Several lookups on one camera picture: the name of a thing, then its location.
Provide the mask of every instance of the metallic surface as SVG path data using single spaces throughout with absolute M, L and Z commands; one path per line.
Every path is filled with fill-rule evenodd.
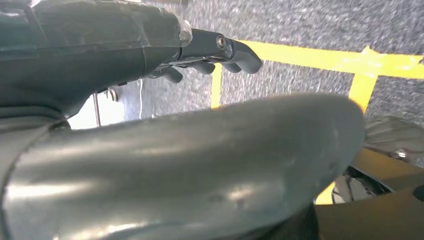
M 368 149 L 361 150 L 351 166 L 393 192 L 424 184 L 424 168 Z
M 13 240 L 213 239 L 306 208 L 363 138 L 358 106 L 327 95 L 58 129 L 21 155 L 2 208 Z
M 92 97 L 94 102 L 95 123 L 97 124 L 97 127 L 100 127 L 102 123 L 100 122 L 99 101 L 97 99 L 97 93 L 93 93 Z

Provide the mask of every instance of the bolt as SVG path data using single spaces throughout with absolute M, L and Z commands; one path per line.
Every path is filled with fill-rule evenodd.
M 219 49 L 224 49 L 225 48 L 225 46 L 226 46 L 226 40 L 225 40 L 225 37 L 224 36 L 220 35 L 220 36 L 218 36 L 216 38 L 216 46 Z

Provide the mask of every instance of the black component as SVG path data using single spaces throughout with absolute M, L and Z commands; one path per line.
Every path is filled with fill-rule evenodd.
M 231 73 L 239 73 L 242 69 L 235 63 L 223 63 L 223 67 Z
M 420 200 L 421 202 L 424 202 L 424 185 L 421 185 L 413 191 L 413 195 L 416 197 L 416 199 Z
M 215 70 L 215 65 L 204 61 L 193 62 L 191 66 L 202 74 L 211 74 Z
M 391 190 L 353 167 L 335 179 L 333 203 L 350 203 L 390 193 Z
M 261 59 L 246 44 L 228 39 L 232 42 L 233 56 L 228 63 L 237 64 L 241 70 L 248 74 L 254 74 L 262 67 Z
M 225 38 L 217 32 L 193 29 L 193 40 L 181 48 L 177 61 L 171 65 L 191 67 L 193 63 L 222 63 L 232 73 L 241 70 L 254 74 L 262 67 L 262 61 L 247 45 Z
M 213 31 L 205 31 L 193 28 L 191 30 L 193 40 L 181 49 L 178 60 L 183 61 L 190 58 L 207 58 L 220 55 L 223 50 L 217 46 L 217 38 L 223 35 Z
M 162 69 L 162 77 L 170 81 L 171 83 L 177 84 L 183 80 L 183 75 L 175 70 L 173 67 L 167 67 Z

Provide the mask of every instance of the yellow tape line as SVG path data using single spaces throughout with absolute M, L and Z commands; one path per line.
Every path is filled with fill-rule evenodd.
M 421 55 L 378 53 L 369 47 L 362 52 L 351 52 L 256 41 L 241 42 L 248 45 L 262 60 L 352 74 L 424 79 Z
M 223 66 L 215 64 L 215 70 L 212 72 L 212 90 L 210 94 L 210 108 L 215 109 L 220 106 L 221 101 L 221 74 Z

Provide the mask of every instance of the metal rod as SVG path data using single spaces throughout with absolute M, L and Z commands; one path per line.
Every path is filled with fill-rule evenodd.
M 99 101 L 97 99 L 97 93 L 93 93 L 92 96 L 94 100 L 95 122 L 97 127 L 100 127 L 102 126 L 102 123 L 100 122 Z

